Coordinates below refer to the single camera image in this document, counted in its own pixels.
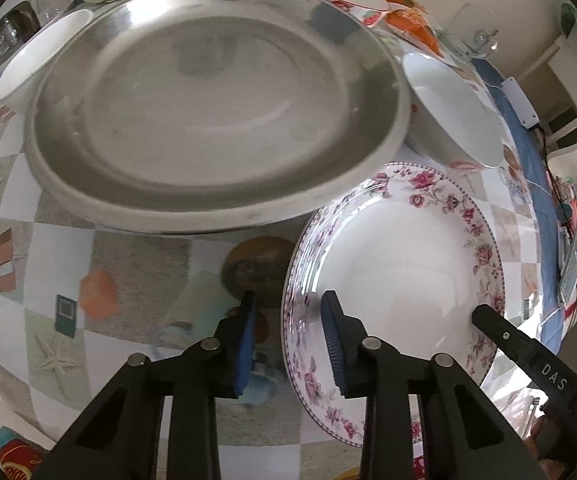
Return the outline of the pink floral round plate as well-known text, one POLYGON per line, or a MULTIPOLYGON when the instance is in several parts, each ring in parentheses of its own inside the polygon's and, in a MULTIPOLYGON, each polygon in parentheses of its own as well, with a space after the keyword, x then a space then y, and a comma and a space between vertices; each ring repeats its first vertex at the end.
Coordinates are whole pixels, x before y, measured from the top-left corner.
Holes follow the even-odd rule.
POLYGON ((493 365, 496 345, 471 315, 480 304, 505 308, 498 246, 469 193, 432 167, 391 162, 317 210, 286 277, 282 347, 296 396, 327 434, 360 446, 365 404, 336 387, 322 330, 328 290, 408 356, 447 353, 474 382, 493 365))

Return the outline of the small white round bowl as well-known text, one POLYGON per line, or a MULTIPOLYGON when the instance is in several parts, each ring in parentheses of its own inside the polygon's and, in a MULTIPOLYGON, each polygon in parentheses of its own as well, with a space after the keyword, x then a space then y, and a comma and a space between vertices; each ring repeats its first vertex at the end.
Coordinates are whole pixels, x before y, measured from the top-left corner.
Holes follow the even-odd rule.
POLYGON ((403 55, 401 67, 411 90, 411 148, 453 169, 500 166, 505 129, 467 82, 424 53, 403 55))

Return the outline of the large stainless steel basin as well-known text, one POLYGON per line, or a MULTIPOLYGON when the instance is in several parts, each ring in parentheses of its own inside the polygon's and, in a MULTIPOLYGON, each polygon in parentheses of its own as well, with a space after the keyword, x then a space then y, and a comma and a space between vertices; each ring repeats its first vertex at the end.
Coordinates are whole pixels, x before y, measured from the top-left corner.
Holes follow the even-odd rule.
POLYGON ((30 101, 32 174, 99 226, 263 226, 341 196, 405 140, 410 92, 327 0, 128 0, 84 26, 30 101))

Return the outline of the white squarish bowl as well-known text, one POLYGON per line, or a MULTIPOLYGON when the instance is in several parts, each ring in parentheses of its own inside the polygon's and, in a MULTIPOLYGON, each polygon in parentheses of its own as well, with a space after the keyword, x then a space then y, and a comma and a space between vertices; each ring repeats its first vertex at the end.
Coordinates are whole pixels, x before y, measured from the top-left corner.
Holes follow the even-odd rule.
POLYGON ((42 29, 22 47, 0 77, 0 103, 11 110, 24 110, 34 87, 55 55, 93 18, 93 12, 80 9, 42 29))

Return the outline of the red floral cushion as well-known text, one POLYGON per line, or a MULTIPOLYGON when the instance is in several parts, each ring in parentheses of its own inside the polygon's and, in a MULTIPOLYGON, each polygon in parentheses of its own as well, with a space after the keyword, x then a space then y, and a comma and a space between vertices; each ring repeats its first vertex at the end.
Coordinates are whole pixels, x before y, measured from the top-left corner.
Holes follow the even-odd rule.
POLYGON ((0 428, 0 466, 10 480, 31 480, 48 451, 17 431, 0 428))

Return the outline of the checkered blue tablecloth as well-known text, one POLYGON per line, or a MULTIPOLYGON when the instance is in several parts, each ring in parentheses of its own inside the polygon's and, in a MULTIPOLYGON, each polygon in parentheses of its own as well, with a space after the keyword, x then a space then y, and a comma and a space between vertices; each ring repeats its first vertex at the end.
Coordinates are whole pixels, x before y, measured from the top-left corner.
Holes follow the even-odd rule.
MULTIPOLYGON (((409 150, 407 129, 394 157, 377 172, 391 162, 414 162, 467 191, 498 246, 503 313, 535 330, 543 284, 534 179, 524 172, 531 141, 485 86, 487 68, 453 70, 501 119, 500 166, 441 166, 409 150)), ((282 299, 311 217, 377 172, 317 209, 263 226, 197 234, 99 226, 62 207, 32 174, 24 142, 33 95, 19 112, 0 103, 0 428, 54 445, 128 356, 177 356, 210 336, 253 292, 258 318, 252 377, 241 399, 217 406, 223 477, 332 479, 355 468, 360 446, 327 434, 296 396, 284 361, 282 299)), ((495 402, 517 392, 511 370, 496 352, 480 382, 495 402)))

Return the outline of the white power strip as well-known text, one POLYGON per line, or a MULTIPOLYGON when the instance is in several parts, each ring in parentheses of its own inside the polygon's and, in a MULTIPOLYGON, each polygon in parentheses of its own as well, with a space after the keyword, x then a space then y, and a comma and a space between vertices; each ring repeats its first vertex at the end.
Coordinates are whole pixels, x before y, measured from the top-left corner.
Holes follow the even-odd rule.
POLYGON ((502 92, 517 115, 517 119, 525 129, 531 129, 539 124, 539 116, 519 83, 509 77, 501 83, 502 92))

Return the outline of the white shelf unit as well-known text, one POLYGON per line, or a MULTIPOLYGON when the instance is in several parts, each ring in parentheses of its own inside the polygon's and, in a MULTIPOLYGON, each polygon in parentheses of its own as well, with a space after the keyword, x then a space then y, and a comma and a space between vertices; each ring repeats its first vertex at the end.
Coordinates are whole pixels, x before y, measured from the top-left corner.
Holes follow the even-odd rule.
POLYGON ((577 189, 577 9, 559 11, 560 35, 520 73, 540 110, 547 167, 577 189))

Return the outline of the clear glass mug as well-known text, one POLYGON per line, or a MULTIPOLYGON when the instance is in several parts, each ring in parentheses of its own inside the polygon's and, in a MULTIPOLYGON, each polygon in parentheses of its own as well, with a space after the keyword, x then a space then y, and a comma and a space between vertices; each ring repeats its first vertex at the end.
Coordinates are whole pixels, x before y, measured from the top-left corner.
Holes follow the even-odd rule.
POLYGON ((441 32, 462 58, 482 60, 499 50, 497 18, 477 4, 465 3, 441 32))

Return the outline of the orange snack packet front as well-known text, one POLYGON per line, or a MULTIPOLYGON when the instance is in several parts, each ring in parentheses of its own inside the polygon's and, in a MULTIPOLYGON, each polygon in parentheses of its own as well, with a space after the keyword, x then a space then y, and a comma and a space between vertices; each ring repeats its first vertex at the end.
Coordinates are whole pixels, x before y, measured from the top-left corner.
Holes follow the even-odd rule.
POLYGON ((441 46, 426 19, 415 9, 396 9, 386 15, 386 23, 403 38, 420 48, 441 55, 441 46))

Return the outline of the orange snack packet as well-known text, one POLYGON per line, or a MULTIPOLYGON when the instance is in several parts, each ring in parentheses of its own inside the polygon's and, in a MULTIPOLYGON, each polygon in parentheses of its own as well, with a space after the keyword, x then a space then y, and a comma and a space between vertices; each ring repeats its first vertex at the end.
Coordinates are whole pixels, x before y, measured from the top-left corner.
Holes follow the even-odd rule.
POLYGON ((426 9, 422 6, 421 3, 416 2, 415 0, 386 0, 389 4, 399 4, 400 6, 407 6, 411 9, 418 9, 419 11, 425 12, 426 9))
POLYGON ((441 55, 441 46, 426 19, 415 9, 396 9, 386 15, 386 23, 403 38, 420 48, 441 55))

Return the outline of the orange snack packet rear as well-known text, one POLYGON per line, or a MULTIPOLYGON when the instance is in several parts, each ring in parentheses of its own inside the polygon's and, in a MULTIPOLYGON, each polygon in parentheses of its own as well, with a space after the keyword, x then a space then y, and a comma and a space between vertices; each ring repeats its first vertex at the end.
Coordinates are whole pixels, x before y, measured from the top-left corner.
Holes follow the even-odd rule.
POLYGON ((416 2, 415 0, 386 0, 389 4, 399 4, 400 6, 407 6, 411 9, 418 9, 419 11, 425 12, 426 9, 422 6, 421 3, 416 2))

